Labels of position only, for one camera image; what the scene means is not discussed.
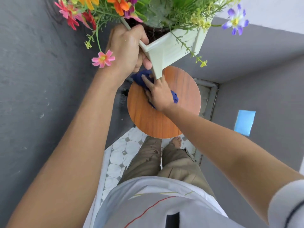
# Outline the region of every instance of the bare foot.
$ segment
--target bare foot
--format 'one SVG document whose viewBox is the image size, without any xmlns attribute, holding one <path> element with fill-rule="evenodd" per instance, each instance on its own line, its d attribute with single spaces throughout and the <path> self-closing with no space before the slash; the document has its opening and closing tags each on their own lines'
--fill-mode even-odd
<svg viewBox="0 0 304 228">
<path fill-rule="evenodd" d="M 176 148 L 180 148 L 181 147 L 181 138 L 175 137 L 171 140 L 171 143 L 173 143 L 173 145 L 175 145 Z"/>
</svg>

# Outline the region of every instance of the white shirt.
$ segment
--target white shirt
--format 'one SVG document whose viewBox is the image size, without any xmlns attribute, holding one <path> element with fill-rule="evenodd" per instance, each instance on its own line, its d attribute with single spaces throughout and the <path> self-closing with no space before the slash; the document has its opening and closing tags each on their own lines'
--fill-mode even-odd
<svg viewBox="0 0 304 228">
<path fill-rule="evenodd" d="M 178 216 L 179 228 L 243 227 L 196 186 L 164 177 L 138 177 L 109 192 L 94 228 L 175 228 L 168 226 L 170 215 Z M 304 180 L 287 184 L 273 196 L 268 220 L 271 228 L 304 228 Z"/>
</svg>

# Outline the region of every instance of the soil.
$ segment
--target soil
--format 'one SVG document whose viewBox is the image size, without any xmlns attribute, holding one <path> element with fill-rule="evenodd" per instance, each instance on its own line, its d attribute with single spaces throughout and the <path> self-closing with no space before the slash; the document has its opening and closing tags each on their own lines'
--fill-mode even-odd
<svg viewBox="0 0 304 228">
<path fill-rule="evenodd" d="M 134 19 L 125 19 L 126 22 L 129 24 L 129 26 L 132 28 L 138 24 L 141 24 L 143 26 L 143 28 L 145 29 L 145 32 L 148 36 L 149 39 L 149 44 L 156 41 L 158 38 L 164 36 L 166 33 L 170 32 L 169 27 L 165 27 L 165 28 L 153 28 L 150 26 L 147 26 L 144 23 L 140 23 Z"/>
</svg>

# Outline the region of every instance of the wood grain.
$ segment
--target wood grain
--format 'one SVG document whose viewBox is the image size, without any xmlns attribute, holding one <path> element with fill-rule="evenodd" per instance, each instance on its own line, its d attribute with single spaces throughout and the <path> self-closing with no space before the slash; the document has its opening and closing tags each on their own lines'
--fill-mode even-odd
<svg viewBox="0 0 304 228">
<path fill-rule="evenodd" d="M 178 105 L 198 115 L 201 95 L 193 78 L 180 68 L 169 66 L 163 70 L 169 88 L 177 93 Z M 128 94 L 128 111 L 134 124 L 155 138 L 172 138 L 182 134 L 177 126 L 161 112 L 153 109 L 142 87 L 132 83 Z"/>
</svg>

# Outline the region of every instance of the orange wood surface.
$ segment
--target orange wood surface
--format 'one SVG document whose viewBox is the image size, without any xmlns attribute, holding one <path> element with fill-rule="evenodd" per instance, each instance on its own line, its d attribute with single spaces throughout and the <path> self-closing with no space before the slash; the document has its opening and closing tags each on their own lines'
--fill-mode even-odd
<svg viewBox="0 0 304 228">
<path fill-rule="evenodd" d="M 169 88 L 177 93 L 178 105 L 198 115 L 201 95 L 193 78 L 180 68 L 169 66 L 163 70 Z M 161 112 L 154 109 L 142 87 L 132 83 L 128 94 L 128 111 L 134 124 L 155 138 L 172 138 L 182 134 L 177 126 Z"/>
</svg>

